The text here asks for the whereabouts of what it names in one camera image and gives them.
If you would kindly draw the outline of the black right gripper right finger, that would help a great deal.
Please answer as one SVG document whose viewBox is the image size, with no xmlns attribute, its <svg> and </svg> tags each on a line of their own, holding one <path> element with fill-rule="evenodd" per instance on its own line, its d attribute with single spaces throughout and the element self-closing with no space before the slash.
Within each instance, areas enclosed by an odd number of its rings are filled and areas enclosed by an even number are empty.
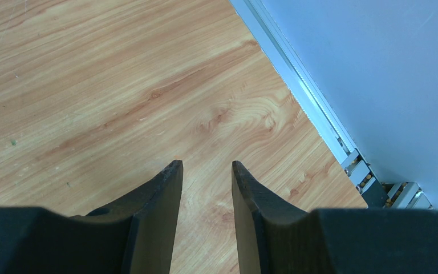
<svg viewBox="0 0 438 274">
<path fill-rule="evenodd" d="M 438 273 L 438 211 L 303 211 L 232 163 L 241 273 Z"/>
</svg>

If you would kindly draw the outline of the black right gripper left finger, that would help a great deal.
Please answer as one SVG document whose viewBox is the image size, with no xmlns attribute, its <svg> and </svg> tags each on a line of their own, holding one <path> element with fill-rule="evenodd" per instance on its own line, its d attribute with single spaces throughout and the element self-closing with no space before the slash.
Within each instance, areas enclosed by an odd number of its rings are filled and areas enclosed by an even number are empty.
<svg viewBox="0 0 438 274">
<path fill-rule="evenodd" d="M 169 273 L 182 164 L 84 216 L 0 207 L 0 273 Z"/>
</svg>

